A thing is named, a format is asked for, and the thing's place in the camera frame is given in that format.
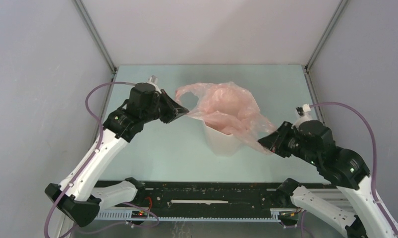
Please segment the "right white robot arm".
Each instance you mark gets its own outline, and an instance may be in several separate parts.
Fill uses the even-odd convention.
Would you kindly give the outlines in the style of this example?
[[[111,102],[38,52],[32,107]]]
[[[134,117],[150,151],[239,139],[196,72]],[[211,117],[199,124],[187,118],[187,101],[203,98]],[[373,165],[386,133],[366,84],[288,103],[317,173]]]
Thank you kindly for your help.
[[[277,201],[282,207],[302,208],[345,238],[398,238],[398,223],[382,203],[374,200],[373,176],[364,160],[355,151],[338,147],[331,129],[320,121],[308,120],[299,126],[285,121],[258,143],[283,158],[293,155],[315,166],[346,197],[354,211],[332,205],[291,178],[277,188]]]

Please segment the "white trash bin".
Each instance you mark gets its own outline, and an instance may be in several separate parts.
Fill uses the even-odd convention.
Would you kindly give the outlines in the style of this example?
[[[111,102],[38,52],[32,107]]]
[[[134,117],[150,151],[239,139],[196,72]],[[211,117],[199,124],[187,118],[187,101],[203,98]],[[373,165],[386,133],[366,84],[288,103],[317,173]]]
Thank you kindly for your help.
[[[227,135],[217,131],[208,126],[204,121],[202,122],[202,125],[206,142],[215,155],[230,157],[239,151],[243,146],[243,143],[234,135]]]

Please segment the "pink plastic trash bag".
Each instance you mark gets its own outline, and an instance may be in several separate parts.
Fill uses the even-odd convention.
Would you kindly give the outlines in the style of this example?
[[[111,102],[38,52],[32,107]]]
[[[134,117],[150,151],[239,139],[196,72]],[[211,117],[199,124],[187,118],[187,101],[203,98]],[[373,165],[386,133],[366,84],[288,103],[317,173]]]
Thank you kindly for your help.
[[[191,93],[198,98],[196,106],[187,114],[192,119],[205,122],[208,126],[227,135],[234,135],[243,145],[260,153],[271,152],[258,143],[259,134],[270,134],[276,126],[261,114],[252,93],[234,82],[194,83],[179,87],[175,100]]]

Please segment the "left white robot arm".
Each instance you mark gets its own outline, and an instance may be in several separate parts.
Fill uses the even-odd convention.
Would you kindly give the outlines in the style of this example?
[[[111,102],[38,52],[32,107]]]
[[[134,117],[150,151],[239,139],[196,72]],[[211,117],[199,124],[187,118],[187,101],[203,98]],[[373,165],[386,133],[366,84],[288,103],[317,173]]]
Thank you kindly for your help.
[[[145,187],[134,178],[108,187],[95,185],[113,158],[145,124],[154,120],[168,124],[188,112],[156,84],[134,84],[128,99],[100,123],[97,139],[76,168],[59,184],[50,183],[45,194],[79,227],[93,222],[104,209],[125,202],[136,207],[142,205]]]

